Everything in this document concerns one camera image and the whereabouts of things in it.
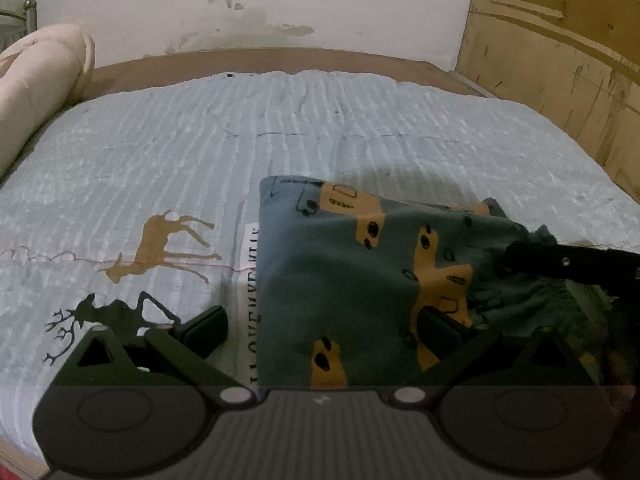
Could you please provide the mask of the blue orange patterned pants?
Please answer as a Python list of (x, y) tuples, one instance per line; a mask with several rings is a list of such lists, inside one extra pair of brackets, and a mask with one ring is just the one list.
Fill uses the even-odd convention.
[(509, 219), (495, 200), (470, 210), (386, 200), (299, 176), (262, 180), (257, 243), (257, 379), (264, 387), (396, 386), (437, 358), (416, 333), (434, 308), (470, 330), (548, 332), (600, 385), (629, 362), (605, 308), (535, 250), (562, 255), (546, 228)]

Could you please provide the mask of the grey metal headboard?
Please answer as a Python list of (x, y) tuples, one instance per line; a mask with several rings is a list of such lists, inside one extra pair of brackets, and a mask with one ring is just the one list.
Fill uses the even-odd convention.
[(1, 18), (12, 21), (12, 24), (1, 23), (0, 48), (2, 51), (38, 29), (37, 8), (37, 0), (25, 0), (21, 12), (0, 10)]

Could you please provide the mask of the plywood wardrobe panel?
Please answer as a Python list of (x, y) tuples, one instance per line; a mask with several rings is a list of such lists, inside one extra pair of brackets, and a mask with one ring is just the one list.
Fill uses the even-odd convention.
[(550, 119), (639, 195), (639, 0), (472, 0), (457, 71)]

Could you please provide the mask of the light blue deer bedspread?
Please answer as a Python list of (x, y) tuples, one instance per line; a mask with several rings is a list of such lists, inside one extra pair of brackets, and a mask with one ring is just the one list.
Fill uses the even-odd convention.
[(215, 365), (250, 381), (247, 231), (278, 174), (416, 204), (494, 198), (562, 243), (633, 252), (638, 204), (529, 107), (370, 75), (220, 74), (78, 104), (45, 125), (1, 187), (1, 437), (41, 454), (32, 412), (73, 316), (133, 304), (150, 322), (230, 316)]

